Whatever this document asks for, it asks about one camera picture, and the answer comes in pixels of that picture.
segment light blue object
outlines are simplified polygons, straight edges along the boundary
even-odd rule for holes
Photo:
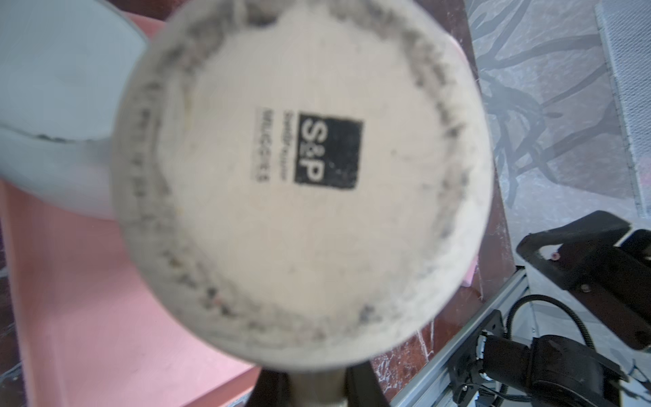
[[[104,1],[0,1],[0,178],[112,218],[109,138],[146,45]]]
[[[635,203],[651,217],[651,0],[595,7],[625,137]]]

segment black cable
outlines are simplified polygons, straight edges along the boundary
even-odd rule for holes
[[[531,402],[531,397],[530,396],[522,396],[522,395],[508,395],[501,393],[499,391],[493,390],[490,387],[486,387],[483,384],[477,384],[477,383],[466,383],[462,384],[459,387],[476,387],[477,390],[479,391],[486,391],[488,393],[491,393],[492,395],[495,395],[500,400],[508,400],[508,401],[514,401],[514,402]]]
[[[513,327],[513,319],[516,313],[518,312],[518,309],[520,309],[522,305],[531,301],[545,301],[550,304],[556,305],[558,308],[565,311],[565,313],[569,315],[570,318],[574,321],[574,324],[576,324],[577,328],[579,328],[579,331],[581,332],[581,336],[585,341],[585,346],[589,347],[592,350],[596,350],[594,348],[594,342],[592,342],[592,337],[590,336],[590,332],[588,332],[588,328],[585,327],[583,321],[581,321],[579,316],[576,315],[576,313],[573,310],[571,310],[567,305],[563,304],[556,298],[552,298],[550,296],[544,296],[541,294],[532,294],[530,296],[524,296],[520,298],[518,301],[516,301],[515,304],[513,304],[511,309],[508,311],[508,317],[506,318],[506,332],[504,333],[504,338],[509,340],[512,339],[513,333],[511,332],[511,329]],[[506,384],[502,384],[499,387],[500,393],[506,395],[507,391],[508,391],[508,386]],[[491,407],[500,407],[503,402],[504,402],[503,397],[496,397],[495,400],[491,403]]]

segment black square logo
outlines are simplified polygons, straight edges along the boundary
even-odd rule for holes
[[[363,123],[300,113],[294,182],[354,189]]]

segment dark wooden table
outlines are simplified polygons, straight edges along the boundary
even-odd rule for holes
[[[166,19],[186,0],[110,0],[118,8],[159,20]],[[477,76],[477,66],[463,0],[417,0],[459,41]],[[433,321],[372,364],[388,399],[392,399],[490,300],[515,272],[497,177],[486,235],[471,287],[461,287]],[[0,236],[0,270],[6,265]],[[0,275],[0,401],[3,406],[25,406],[18,342],[14,329],[9,285]]]

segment pink tray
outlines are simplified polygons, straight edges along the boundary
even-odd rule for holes
[[[148,35],[164,24],[130,15]],[[0,219],[32,407],[215,407],[259,374],[194,338],[149,292],[117,224],[0,182]]]

